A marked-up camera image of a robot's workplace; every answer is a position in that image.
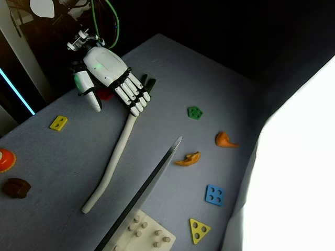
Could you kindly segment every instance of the robotic hand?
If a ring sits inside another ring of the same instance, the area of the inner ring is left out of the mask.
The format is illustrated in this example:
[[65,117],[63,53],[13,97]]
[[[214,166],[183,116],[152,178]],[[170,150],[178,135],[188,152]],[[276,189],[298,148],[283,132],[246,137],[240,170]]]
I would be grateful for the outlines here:
[[139,116],[150,101],[146,88],[119,56],[104,48],[104,42],[99,42],[97,36],[90,37],[87,32],[80,31],[74,42],[68,43],[69,50],[85,53],[82,61],[72,63],[74,81],[80,96],[84,96],[95,111],[101,111],[102,104],[95,94],[90,72],[103,85],[111,88],[134,116]]

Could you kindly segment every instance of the table surface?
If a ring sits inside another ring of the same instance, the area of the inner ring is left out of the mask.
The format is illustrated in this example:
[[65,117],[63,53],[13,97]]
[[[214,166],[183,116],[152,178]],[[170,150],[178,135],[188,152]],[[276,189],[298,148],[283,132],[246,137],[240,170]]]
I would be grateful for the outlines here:
[[[174,159],[196,151],[201,159],[190,167],[171,164],[142,209],[176,236],[172,250],[219,247],[250,157],[244,141],[253,83],[163,35],[123,60],[135,76],[147,73],[157,83],[111,184],[90,213],[80,208],[99,183],[128,114],[116,98],[103,101],[96,113],[74,89],[0,139],[0,147],[17,156],[16,165],[0,174],[0,185],[15,177],[32,186],[21,200],[0,193],[0,250],[93,251],[180,135]],[[187,116],[190,106],[203,111],[200,120]],[[57,115],[69,119],[61,132],[49,129]],[[241,147],[217,147],[219,131]],[[204,200],[208,184],[225,190],[223,207]],[[212,227],[197,245],[190,218]]]

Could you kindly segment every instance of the curved white rod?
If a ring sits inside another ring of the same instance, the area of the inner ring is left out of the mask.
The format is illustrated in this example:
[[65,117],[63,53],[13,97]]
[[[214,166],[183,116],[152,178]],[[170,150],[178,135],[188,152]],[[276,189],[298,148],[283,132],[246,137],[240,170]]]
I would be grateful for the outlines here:
[[117,142],[114,148],[113,154],[111,155],[110,161],[107,165],[106,172],[99,186],[95,189],[94,193],[85,203],[85,205],[82,207],[83,213],[88,213],[92,209],[92,207],[95,205],[95,203],[98,201],[98,199],[101,197],[101,195],[103,195],[104,191],[106,190],[111,180],[111,177],[113,176],[116,165],[119,162],[120,157],[126,147],[127,141],[129,139],[129,136],[131,134],[132,128],[136,120],[137,120],[137,117],[133,116],[132,114],[129,114],[124,130],[122,131],[119,141]]

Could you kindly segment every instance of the green pentagon block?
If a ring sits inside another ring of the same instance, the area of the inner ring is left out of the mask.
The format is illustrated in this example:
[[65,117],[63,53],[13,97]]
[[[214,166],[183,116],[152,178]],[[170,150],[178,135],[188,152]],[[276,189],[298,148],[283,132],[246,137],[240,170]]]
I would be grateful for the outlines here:
[[192,106],[187,109],[188,116],[191,119],[199,120],[201,116],[204,114],[198,107]]

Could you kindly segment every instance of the toy chicken drumstick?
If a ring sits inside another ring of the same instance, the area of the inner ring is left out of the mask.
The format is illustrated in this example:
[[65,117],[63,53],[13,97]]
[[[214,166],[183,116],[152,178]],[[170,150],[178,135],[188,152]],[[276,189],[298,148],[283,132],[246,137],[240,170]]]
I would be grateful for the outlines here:
[[239,144],[230,143],[229,140],[230,138],[228,137],[226,132],[219,132],[219,134],[215,138],[215,142],[217,146],[234,147],[234,148],[239,147]]

